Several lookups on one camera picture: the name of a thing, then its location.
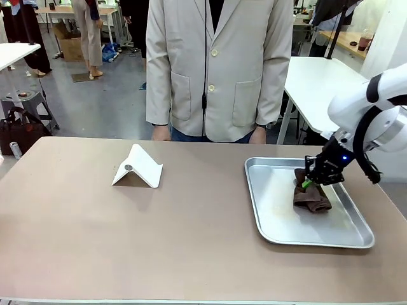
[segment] metal stool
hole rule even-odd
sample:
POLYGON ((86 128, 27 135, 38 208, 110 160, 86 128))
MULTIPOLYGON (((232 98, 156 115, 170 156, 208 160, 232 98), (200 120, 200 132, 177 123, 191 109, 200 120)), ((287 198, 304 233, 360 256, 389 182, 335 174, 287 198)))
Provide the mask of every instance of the metal stool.
MULTIPOLYGON (((59 130, 59 125, 55 120, 54 116, 50 108, 47 106, 45 99, 37 91, 25 91, 27 94, 26 97, 20 97, 20 102, 23 105, 23 108, 31 113, 33 116, 37 117, 41 121, 49 121, 48 125, 45 125, 50 131, 55 127, 55 129, 59 130), (47 114, 39 114, 38 113, 38 106, 43 105, 47 114)), ((15 106, 13 99, 10 96, 1 98, 1 107, 3 108, 4 115, 7 117, 11 108, 15 106)))

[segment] floor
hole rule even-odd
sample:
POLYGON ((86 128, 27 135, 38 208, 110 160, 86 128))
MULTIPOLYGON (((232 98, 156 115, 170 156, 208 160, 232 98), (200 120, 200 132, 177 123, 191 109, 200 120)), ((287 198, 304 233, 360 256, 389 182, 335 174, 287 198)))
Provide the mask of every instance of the floor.
MULTIPOLYGON (((48 56, 57 52, 52 34, 43 29, 48 56)), ((41 79, 28 78, 23 60, 16 63, 12 72, 15 86, 21 90, 46 92, 60 130, 55 135, 65 137, 94 137, 111 139, 149 140, 152 127, 146 123, 146 92, 139 87, 145 82, 141 56, 121 54, 113 63, 102 67, 105 75, 84 83, 73 83, 71 74, 86 72, 83 63, 67 63, 51 59, 53 72, 41 79)), ((4 76, 0 74, 0 94, 7 91, 4 76)), ((275 144, 280 123, 267 136, 268 144, 275 144)), ((289 124, 285 144, 297 145, 296 121, 289 124)), ((7 157, 0 166, 0 178, 15 164, 7 157)), ((382 184, 381 187, 407 216, 407 184, 382 184)))

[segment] beige pants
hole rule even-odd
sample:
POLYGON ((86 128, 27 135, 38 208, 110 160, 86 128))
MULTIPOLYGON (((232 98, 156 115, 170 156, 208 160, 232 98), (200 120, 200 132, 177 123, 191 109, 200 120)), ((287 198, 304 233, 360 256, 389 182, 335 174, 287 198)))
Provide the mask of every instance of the beige pants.
POLYGON ((96 26, 96 21, 90 18, 89 5, 85 0, 72 0, 72 9, 81 31, 83 57, 89 60, 91 66, 99 67, 102 65, 100 30, 96 26))

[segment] white phone stand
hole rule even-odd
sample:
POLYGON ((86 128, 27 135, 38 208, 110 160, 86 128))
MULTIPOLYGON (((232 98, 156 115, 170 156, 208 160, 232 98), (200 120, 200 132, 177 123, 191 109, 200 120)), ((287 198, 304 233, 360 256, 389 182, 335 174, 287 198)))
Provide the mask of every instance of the white phone stand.
POLYGON ((112 186, 126 176, 128 172, 134 172, 146 184, 153 189, 156 189, 160 184, 162 170, 162 164, 158 165, 139 144, 134 144, 127 159, 119 166, 119 169, 114 176, 112 186))

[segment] leg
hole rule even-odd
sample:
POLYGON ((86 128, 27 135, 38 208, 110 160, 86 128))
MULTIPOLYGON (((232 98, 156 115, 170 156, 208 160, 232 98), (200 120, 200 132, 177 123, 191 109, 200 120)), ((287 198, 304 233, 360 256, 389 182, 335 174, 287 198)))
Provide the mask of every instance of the leg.
MULTIPOLYGON (((24 57, 25 62, 27 62, 27 65, 31 69, 39 70, 42 73, 49 73, 52 71, 50 61, 48 59, 48 55, 46 54, 43 38, 41 35, 41 31, 39 29, 37 16, 34 12, 34 8, 32 8, 32 6, 28 4, 25 4, 24 8, 27 11, 28 19, 26 20, 27 31, 29 31, 29 34, 31 38, 34 40, 34 42, 41 45, 41 48, 35 51, 33 54, 24 57)), ((15 18, 17 21, 18 35, 20 36, 20 41, 22 43, 28 43, 29 42, 28 35, 25 31, 21 10, 18 12, 15 18)))
POLYGON ((9 6, 5 6, 1 9, 4 13, 4 17, 3 17, 4 29, 6 31, 8 42, 15 43, 16 41, 18 41, 18 37, 17 37, 17 29, 15 26, 15 19, 14 19, 13 15, 11 14, 11 8, 9 6))
POLYGON ((192 137, 185 135, 174 127, 171 128, 171 140, 173 142, 208 142, 207 137, 192 137))
POLYGON ((284 113, 284 118, 282 119, 279 138, 277 139, 277 145, 282 145, 284 143, 284 138, 286 137, 288 123, 290 122, 292 109, 293 109, 293 100, 291 100, 291 98, 290 98, 288 100, 286 113, 284 113))
POLYGON ((88 38, 88 28, 86 26, 86 9, 83 5, 86 2, 81 0, 72 0, 72 9, 74 10, 76 22, 79 25, 79 30, 81 31, 81 48, 82 48, 82 55, 85 59, 86 68, 90 70, 89 66, 89 38, 88 38))
POLYGON ((96 25, 96 21, 90 17, 90 8, 86 6, 85 22, 88 29, 88 54, 90 73, 92 76, 102 76, 103 73, 98 70, 98 67, 102 65, 102 47, 100 41, 100 30, 96 25))

